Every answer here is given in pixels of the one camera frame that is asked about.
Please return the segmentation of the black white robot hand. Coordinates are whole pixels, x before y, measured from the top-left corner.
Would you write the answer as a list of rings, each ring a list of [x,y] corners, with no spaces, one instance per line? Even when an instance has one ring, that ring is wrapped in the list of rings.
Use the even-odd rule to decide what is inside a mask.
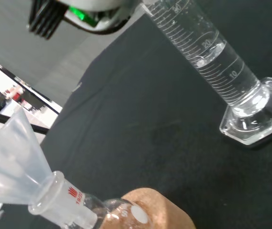
[[[96,35],[113,34],[134,14],[139,0],[33,0],[27,29],[49,40],[62,21]]]

